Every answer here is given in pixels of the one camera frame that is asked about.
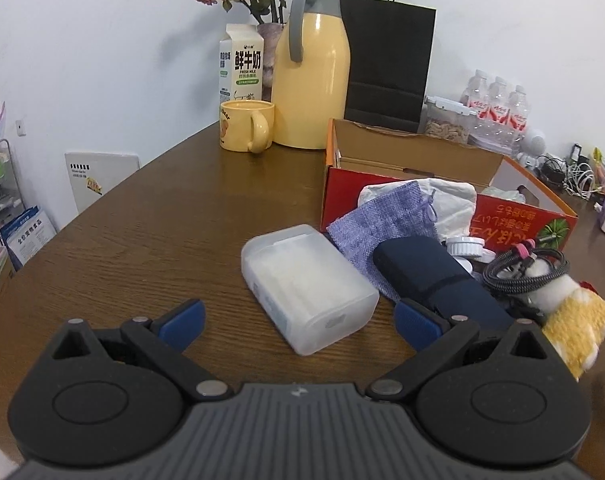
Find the white logo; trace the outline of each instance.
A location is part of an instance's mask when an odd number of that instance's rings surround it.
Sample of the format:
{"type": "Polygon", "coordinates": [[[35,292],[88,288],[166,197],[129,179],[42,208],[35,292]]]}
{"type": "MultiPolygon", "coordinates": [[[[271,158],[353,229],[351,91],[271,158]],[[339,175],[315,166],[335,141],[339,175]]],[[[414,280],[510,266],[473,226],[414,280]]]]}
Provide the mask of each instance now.
{"type": "Polygon", "coordinates": [[[298,386],[297,390],[292,390],[292,395],[295,397],[302,397],[304,395],[307,395],[309,392],[307,391],[306,388],[303,388],[302,386],[298,386]]]}

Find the gray handle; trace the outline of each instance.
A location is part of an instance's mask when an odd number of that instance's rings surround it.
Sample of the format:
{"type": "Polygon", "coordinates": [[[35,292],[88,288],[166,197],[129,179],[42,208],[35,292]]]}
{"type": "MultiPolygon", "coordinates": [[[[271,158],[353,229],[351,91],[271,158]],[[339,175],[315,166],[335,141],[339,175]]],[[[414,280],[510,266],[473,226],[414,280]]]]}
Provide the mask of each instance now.
{"type": "Polygon", "coordinates": [[[289,13],[289,57],[294,63],[302,63],[302,20],[307,0],[293,0],[289,13]]]}

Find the white cable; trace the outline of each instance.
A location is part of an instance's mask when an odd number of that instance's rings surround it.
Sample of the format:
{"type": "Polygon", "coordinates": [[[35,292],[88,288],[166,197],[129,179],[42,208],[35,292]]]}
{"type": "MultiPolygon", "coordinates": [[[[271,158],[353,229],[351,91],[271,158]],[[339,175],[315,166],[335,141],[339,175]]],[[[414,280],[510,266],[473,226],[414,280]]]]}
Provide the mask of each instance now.
{"type": "Polygon", "coordinates": [[[580,164],[572,164],[567,168],[565,191],[569,195],[589,200],[595,190],[595,175],[589,164],[581,162],[580,164]]]}

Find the coiled black cable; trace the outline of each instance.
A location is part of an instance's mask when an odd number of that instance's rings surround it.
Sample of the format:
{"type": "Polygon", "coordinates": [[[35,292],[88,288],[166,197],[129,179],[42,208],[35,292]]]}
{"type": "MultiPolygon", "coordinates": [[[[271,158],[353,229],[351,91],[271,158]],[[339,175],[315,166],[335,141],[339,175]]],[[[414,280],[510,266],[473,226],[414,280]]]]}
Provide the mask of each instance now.
{"type": "Polygon", "coordinates": [[[522,276],[521,278],[499,278],[498,274],[508,267],[522,261],[520,254],[515,249],[500,254],[493,262],[485,267],[482,277],[489,288],[503,294],[527,294],[542,288],[556,278],[569,272],[569,261],[564,254],[557,249],[536,248],[530,251],[536,256],[549,256],[555,258],[558,263],[551,268],[551,272],[543,276],[522,276]]]}

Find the yellow sticker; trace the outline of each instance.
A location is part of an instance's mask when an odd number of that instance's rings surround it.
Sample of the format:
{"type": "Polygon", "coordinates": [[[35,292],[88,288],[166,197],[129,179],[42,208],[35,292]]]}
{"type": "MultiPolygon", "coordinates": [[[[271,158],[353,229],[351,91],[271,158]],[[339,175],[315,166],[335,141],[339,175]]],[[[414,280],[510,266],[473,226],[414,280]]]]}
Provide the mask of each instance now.
{"type": "Polygon", "coordinates": [[[102,196],[102,188],[100,187],[100,184],[98,184],[94,178],[87,177],[87,187],[90,190],[92,190],[93,192],[96,192],[102,196]]]}

